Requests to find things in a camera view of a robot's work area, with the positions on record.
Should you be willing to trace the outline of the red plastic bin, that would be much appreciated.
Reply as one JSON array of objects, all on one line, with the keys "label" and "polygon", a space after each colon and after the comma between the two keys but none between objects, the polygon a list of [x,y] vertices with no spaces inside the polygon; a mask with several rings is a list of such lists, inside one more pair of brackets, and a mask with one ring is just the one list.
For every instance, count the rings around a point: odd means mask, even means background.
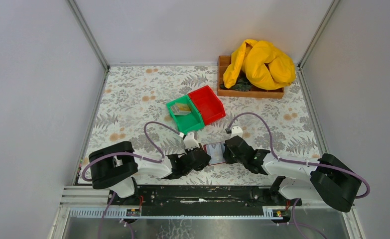
[{"label": "red plastic bin", "polygon": [[210,86],[191,91],[188,96],[201,114],[204,125],[210,125],[226,116],[223,103]]}]

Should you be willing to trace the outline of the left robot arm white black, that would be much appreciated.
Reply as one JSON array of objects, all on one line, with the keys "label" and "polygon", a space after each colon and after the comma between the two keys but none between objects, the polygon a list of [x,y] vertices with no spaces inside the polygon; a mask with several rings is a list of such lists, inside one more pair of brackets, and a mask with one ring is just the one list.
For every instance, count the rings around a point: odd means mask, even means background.
[{"label": "left robot arm white black", "polygon": [[201,147],[155,160],[136,154],[132,143],[123,141],[89,154],[89,164],[82,170],[82,179],[91,182],[95,190],[109,189],[124,199],[136,193],[134,176],[137,173],[174,180],[193,170],[203,170],[210,160],[211,156]]}]

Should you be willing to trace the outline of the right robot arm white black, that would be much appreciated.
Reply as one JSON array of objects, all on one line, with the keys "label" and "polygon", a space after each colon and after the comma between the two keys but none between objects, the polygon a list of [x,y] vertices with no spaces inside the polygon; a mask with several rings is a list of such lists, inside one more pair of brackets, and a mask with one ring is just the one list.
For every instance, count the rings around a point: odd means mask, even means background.
[{"label": "right robot arm white black", "polygon": [[227,164],[240,163],[253,174],[275,177],[271,189],[287,200],[320,200],[340,212],[349,212],[362,181],[332,154],[317,160],[277,159],[270,150],[253,149],[240,136],[224,142]]}]

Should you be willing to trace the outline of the gold credit card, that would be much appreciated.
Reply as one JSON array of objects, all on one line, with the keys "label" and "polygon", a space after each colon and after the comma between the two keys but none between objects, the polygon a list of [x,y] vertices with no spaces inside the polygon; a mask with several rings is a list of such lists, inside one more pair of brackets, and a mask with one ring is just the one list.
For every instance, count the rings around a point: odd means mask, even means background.
[{"label": "gold credit card", "polygon": [[173,106],[172,106],[172,109],[174,111],[191,111],[190,107],[187,105],[187,104],[183,104],[183,103],[175,103]]}]

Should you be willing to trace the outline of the green plastic bin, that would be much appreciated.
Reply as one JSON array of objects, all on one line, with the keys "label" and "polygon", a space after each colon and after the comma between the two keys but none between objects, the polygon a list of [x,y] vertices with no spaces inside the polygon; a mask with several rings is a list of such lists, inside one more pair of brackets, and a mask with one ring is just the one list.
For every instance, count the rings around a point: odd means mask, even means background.
[{"label": "green plastic bin", "polygon": [[[190,108],[191,113],[185,116],[176,115],[171,109],[172,105],[174,105],[175,103],[186,104]],[[198,131],[205,126],[200,112],[197,110],[188,95],[184,95],[166,103],[166,107],[180,132],[188,133],[190,131]]]}]

